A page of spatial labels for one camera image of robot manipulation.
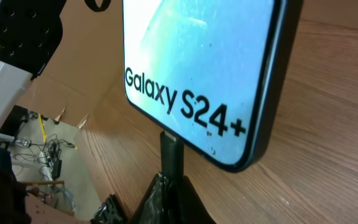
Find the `cardboard box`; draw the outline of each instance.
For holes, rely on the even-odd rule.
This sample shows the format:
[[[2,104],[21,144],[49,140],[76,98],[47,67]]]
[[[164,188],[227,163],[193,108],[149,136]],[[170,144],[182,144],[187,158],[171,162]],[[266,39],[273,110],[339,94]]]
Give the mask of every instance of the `cardboard box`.
[[[62,42],[17,104],[79,126],[123,75],[121,1],[93,12],[84,1],[67,0],[60,18]]]

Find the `cable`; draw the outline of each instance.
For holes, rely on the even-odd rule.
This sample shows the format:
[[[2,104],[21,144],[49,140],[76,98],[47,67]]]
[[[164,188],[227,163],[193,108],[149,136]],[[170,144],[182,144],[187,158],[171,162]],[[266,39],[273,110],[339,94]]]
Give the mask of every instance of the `cable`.
[[[38,119],[38,114],[36,112],[30,112],[29,114],[31,120]]]
[[[47,137],[47,141],[48,141],[48,139],[50,139],[52,136],[55,136],[55,139],[57,140],[57,134],[51,134],[49,137]]]
[[[36,161],[37,162],[39,162],[39,163],[41,163],[41,164],[45,164],[46,165],[46,163],[44,163],[44,162],[42,162],[40,159],[41,158],[43,158],[43,157],[38,157],[37,155],[35,155],[35,153],[33,152],[33,150],[31,150],[31,146],[29,146],[29,147],[24,147],[24,146],[18,146],[18,145],[16,145],[16,147],[20,147],[20,148],[23,148],[23,149],[28,149],[28,150],[30,150],[30,152],[32,153],[32,154],[26,154],[26,153],[17,153],[17,154],[14,154],[12,157],[15,159],[15,160],[17,160],[17,161],[22,161],[22,160],[19,160],[19,159],[17,159],[17,157],[18,156],[20,156],[21,158],[23,158],[23,160],[25,160],[25,161],[29,161],[29,162],[33,162],[33,163],[35,163]]]
[[[40,167],[40,169],[38,170],[38,172],[39,172],[41,175],[43,175],[45,178],[47,178],[48,180],[50,180],[50,179],[49,179],[49,177],[48,177],[47,175],[45,175],[45,174],[41,173],[41,169],[42,169],[43,167],[48,167],[48,166],[47,166],[47,165],[45,165],[45,166]]]
[[[15,176],[17,177],[18,175],[20,175],[23,171],[24,167],[22,167],[22,169],[20,170],[20,172],[18,174],[15,174]]]
[[[20,130],[17,132],[16,135],[18,135],[20,132],[22,132],[23,128],[25,127],[25,125],[26,125],[27,123],[28,123],[28,122],[25,122],[25,123],[23,124],[23,126],[20,128]]]
[[[60,139],[59,142],[60,142],[60,143],[63,143],[63,145],[64,145],[65,147],[71,147],[71,148],[74,148],[74,147],[75,147],[75,145],[74,145],[73,143],[68,142],[68,141],[66,141],[66,140],[64,140],[64,139]]]

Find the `black pole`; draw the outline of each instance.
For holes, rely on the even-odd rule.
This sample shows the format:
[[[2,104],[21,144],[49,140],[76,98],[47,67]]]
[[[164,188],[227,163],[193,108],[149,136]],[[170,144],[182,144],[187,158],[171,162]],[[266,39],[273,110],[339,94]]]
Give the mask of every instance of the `black pole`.
[[[162,176],[175,185],[183,180],[185,145],[170,133],[160,134]]]

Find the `wood grain surface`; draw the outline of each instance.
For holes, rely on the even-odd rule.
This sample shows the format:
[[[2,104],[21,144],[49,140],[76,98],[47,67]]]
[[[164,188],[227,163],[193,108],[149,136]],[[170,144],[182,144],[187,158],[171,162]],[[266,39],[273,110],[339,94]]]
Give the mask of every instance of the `wood grain surface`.
[[[131,214],[160,170],[161,128],[121,74],[76,143],[100,199]],[[186,148],[185,175],[217,223],[358,223],[358,30],[301,21],[264,158],[230,174]]]
[[[303,0],[302,18],[358,29],[358,0]]]

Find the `blue screen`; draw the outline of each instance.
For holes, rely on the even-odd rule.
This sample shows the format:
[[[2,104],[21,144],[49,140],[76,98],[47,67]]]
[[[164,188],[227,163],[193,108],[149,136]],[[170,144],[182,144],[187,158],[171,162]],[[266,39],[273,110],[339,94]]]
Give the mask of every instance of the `blue screen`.
[[[244,153],[274,0],[124,0],[128,100],[223,164]]]

